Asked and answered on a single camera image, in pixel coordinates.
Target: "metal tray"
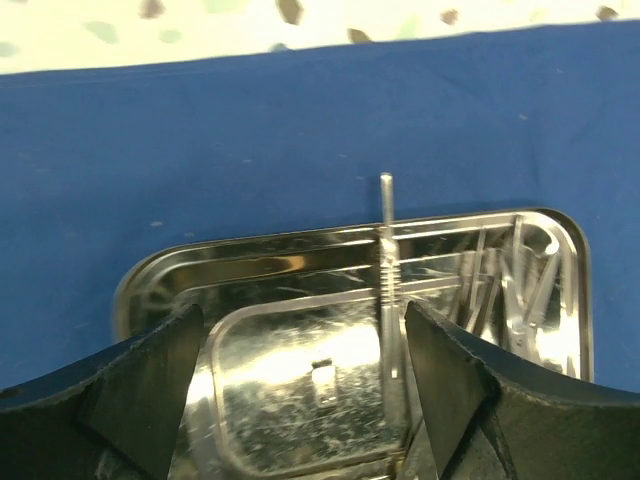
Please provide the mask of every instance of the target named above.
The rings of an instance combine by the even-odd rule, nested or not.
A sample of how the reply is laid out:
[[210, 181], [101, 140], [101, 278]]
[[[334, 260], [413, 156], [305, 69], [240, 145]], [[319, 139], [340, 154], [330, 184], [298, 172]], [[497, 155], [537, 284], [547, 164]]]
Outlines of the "metal tray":
[[[537, 259], [550, 243], [559, 246], [540, 358], [591, 381], [588, 248], [563, 214], [396, 222], [402, 298], [447, 315], [480, 232], [482, 283], [494, 278], [492, 259], [516, 217], [527, 275], [540, 274]], [[402, 461], [407, 425], [385, 417], [380, 383], [378, 241], [379, 225], [367, 225], [187, 245], [153, 255], [123, 279], [114, 308], [119, 339], [191, 303], [211, 328], [171, 478], [374, 478]], [[495, 323], [480, 334], [500, 342]]]

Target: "metal rod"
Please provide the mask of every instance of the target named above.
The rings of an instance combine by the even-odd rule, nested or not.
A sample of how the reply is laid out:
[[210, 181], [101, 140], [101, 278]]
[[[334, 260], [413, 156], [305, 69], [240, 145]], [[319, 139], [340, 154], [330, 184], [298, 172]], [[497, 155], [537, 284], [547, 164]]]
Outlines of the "metal rod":
[[393, 238], [393, 178], [380, 176], [383, 227], [380, 238], [380, 347], [382, 391], [387, 423], [405, 419], [402, 376], [402, 334], [397, 289], [400, 284], [398, 243]]

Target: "reflective metal surface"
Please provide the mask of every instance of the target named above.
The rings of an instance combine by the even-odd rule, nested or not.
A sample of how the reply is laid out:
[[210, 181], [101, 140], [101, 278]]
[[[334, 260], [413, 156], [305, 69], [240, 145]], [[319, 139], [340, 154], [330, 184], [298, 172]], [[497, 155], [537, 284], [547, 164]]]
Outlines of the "reflective metal surface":
[[[535, 352], [545, 366], [591, 380], [588, 251], [579, 229], [562, 214], [523, 210], [395, 222], [401, 298], [453, 315], [452, 305], [469, 297], [460, 288], [469, 282], [461, 280], [477, 279], [469, 288], [478, 298], [493, 295], [494, 307], [482, 312], [482, 322], [474, 320], [472, 330], [504, 345], [505, 308], [497, 300], [502, 289], [496, 278], [518, 218], [522, 260], [510, 267], [524, 279], [523, 298], [535, 296], [549, 245], [558, 251]], [[397, 381], [409, 396], [411, 420], [405, 412], [400, 423], [385, 416], [380, 228], [177, 247], [127, 275], [115, 302], [119, 338], [190, 303], [203, 308], [211, 328], [171, 478], [394, 475], [421, 411], [412, 400], [410, 364], [403, 361], [409, 373]]]

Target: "white patterned cloth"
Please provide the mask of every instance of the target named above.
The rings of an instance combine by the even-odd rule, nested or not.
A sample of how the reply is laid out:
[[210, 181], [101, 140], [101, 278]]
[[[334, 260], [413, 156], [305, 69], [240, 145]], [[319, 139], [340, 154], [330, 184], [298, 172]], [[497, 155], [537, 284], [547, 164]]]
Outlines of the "white patterned cloth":
[[0, 73], [640, 18], [640, 0], [0, 0]]

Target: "small metal clip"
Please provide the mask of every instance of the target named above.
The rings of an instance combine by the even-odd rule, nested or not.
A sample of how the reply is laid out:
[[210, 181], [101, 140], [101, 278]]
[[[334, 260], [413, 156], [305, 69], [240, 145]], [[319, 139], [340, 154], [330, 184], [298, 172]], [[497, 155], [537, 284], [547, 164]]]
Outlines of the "small metal clip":
[[313, 362], [311, 364], [311, 381], [316, 405], [328, 408], [338, 403], [338, 388], [336, 385], [336, 367], [331, 359]]

